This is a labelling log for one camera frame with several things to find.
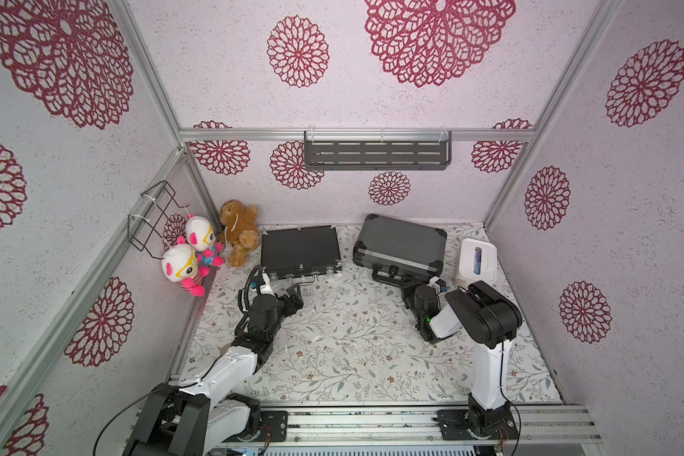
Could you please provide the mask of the black textured poker case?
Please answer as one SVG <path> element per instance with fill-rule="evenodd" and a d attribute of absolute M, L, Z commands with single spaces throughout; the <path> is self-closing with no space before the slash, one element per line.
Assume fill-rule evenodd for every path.
<path fill-rule="evenodd" d="M 268 231 L 262 236 L 261 271 L 270 279 L 333 276 L 342 271 L 336 228 L 331 225 Z"/>

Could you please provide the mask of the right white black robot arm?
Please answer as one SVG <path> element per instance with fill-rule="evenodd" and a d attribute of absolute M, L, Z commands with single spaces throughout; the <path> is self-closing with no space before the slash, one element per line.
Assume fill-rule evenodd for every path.
<path fill-rule="evenodd" d="M 467 410 L 462 418 L 441 419 L 441 427 L 463 426 L 479 440 L 517 439 L 520 414 L 507 397 L 505 380 L 509 353 L 524 323 L 519 308 L 482 280 L 450 291 L 439 277 L 405 279 L 401 293 L 425 342 L 435 344 L 464 331 L 476 343 Z"/>

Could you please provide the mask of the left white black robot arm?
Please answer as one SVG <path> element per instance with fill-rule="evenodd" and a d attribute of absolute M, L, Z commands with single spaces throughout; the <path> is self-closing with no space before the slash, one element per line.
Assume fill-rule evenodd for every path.
<path fill-rule="evenodd" d="M 123 450 L 125 455 L 205 455 L 231 437 L 251 439 L 260 432 L 260 401 L 234 393 L 273 353 L 286 317 L 304 306 L 301 287 L 281 296 L 258 294 L 247 309 L 239 333 L 210 366 L 179 385 L 157 385 L 142 398 L 144 406 Z"/>

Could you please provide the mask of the white tissue box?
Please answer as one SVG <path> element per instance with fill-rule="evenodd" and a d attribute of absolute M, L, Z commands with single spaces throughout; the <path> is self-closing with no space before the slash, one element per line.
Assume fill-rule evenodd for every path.
<path fill-rule="evenodd" d="M 498 252 L 495 245 L 478 239 L 463 239 L 453 282 L 461 287 L 477 281 L 494 285 L 498 277 L 497 265 Z"/>

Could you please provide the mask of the floral table mat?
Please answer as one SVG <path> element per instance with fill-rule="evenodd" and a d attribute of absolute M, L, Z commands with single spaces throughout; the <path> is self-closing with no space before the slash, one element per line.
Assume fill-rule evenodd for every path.
<path fill-rule="evenodd" d="M 475 376 L 476 344 L 462 329 L 425 342 L 397 287 L 372 280 L 353 263 L 361 225 L 338 225 L 342 272 L 302 286 L 304 308 L 286 319 L 261 370 L 234 391 L 270 402 L 460 402 Z M 218 272 L 184 363 L 197 374 L 229 345 L 241 319 L 237 292 L 252 267 Z M 562 403 L 526 323 L 510 351 L 507 397 L 517 403 Z"/>

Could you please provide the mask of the brown teddy bear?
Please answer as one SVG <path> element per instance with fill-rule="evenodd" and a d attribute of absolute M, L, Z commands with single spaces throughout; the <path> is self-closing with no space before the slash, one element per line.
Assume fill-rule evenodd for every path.
<path fill-rule="evenodd" d="M 222 205 L 220 222 L 223 231 L 220 239 L 231 248 L 226 260 L 231 267 L 243 267 L 250 254 L 260 246 L 257 218 L 258 209 L 255 206 L 246 206 L 237 199 Z"/>

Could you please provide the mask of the lower white pink plush doll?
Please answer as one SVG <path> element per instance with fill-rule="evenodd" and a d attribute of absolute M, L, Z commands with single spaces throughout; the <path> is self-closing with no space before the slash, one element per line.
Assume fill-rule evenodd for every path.
<path fill-rule="evenodd" d="M 210 269 L 198 262 L 196 251 L 189 244 L 178 244 L 168 249 L 161 258 L 165 277 L 180 284 L 192 296 L 203 296 L 206 291 L 203 280 Z"/>

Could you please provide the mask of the white pink plush doll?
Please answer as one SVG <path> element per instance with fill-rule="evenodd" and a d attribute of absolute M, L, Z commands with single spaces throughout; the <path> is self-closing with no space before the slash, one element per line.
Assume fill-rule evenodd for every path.
<path fill-rule="evenodd" d="M 184 226 L 184 234 L 178 237 L 178 245 L 190 245 L 195 251 L 195 258 L 199 265 L 206 267 L 220 267 L 224 264 L 222 258 L 223 244 L 216 236 L 215 229 L 207 218 L 190 215 Z"/>
<path fill-rule="evenodd" d="M 189 244 L 178 244 L 168 249 L 161 258 L 165 277 L 180 284 L 192 296 L 203 296 L 206 291 L 203 280 L 210 269 L 198 262 L 196 251 Z"/>

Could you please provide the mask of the upper white pink plush doll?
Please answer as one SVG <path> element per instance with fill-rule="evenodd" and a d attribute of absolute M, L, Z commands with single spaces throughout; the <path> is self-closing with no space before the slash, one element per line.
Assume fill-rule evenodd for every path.
<path fill-rule="evenodd" d="M 222 258 L 223 244 L 216 236 L 215 229 L 207 218 L 190 215 L 184 226 L 184 234 L 178 237 L 178 245 L 190 245 L 195 251 L 195 258 L 199 265 L 206 267 L 220 267 L 224 264 Z"/>

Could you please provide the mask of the grey wall shelf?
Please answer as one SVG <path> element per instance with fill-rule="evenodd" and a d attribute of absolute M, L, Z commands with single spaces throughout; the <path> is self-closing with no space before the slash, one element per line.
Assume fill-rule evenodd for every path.
<path fill-rule="evenodd" d="M 302 151 L 311 171 L 443 171 L 452 162 L 446 134 L 435 141 L 333 141 L 305 131 Z"/>

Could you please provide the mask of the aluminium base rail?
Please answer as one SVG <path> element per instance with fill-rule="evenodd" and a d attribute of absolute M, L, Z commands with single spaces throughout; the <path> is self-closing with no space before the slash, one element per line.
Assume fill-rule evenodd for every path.
<path fill-rule="evenodd" d="M 464 403 L 305 406 L 264 404 L 261 428 L 271 448 L 598 446 L 602 437 L 584 406 L 515 405 L 492 418 Z"/>

